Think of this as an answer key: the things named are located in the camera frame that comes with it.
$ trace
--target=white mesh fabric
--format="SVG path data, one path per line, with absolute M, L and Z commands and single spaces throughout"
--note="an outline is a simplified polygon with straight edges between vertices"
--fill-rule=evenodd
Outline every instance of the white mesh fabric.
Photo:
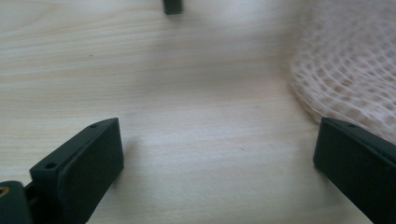
M 319 0 L 292 61 L 304 108 L 396 144 L 396 1 Z

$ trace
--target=tabletop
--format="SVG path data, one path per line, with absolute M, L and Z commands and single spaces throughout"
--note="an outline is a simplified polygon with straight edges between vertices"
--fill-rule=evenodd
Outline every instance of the tabletop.
M 0 0 L 0 180 L 119 118 L 89 223 L 371 223 L 312 158 L 290 88 L 305 0 Z

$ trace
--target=black plastic part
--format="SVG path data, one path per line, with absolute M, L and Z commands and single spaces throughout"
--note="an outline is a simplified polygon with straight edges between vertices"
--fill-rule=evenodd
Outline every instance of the black plastic part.
M 122 168 L 119 120 L 94 123 L 36 164 L 24 189 L 0 183 L 0 224 L 86 223 Z
M 22 183 L 0 183 L 0 224 L 33 224 Z
M 362 128 L 323 118 L 314 164 L 374 223 L 396 223 L 396 146 Z
M 166 15 L 180 14 L 183 11 L 183 1 L 163 0 L 163 8 Z

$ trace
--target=mesh netting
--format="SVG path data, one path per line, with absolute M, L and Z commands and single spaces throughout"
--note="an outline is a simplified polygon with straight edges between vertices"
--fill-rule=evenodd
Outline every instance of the mesh netting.
M 396 144 L 396 1 L 320 0 L 292 62 L 304 108 Z

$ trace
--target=light wood surface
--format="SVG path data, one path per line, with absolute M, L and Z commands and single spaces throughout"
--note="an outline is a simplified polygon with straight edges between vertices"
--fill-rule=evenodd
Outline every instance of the light wood surface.
M 0 181 L 120 118 L 89 223 L 370 223 L 312 162 L 288 84 L 304 0 L 0 0 Z

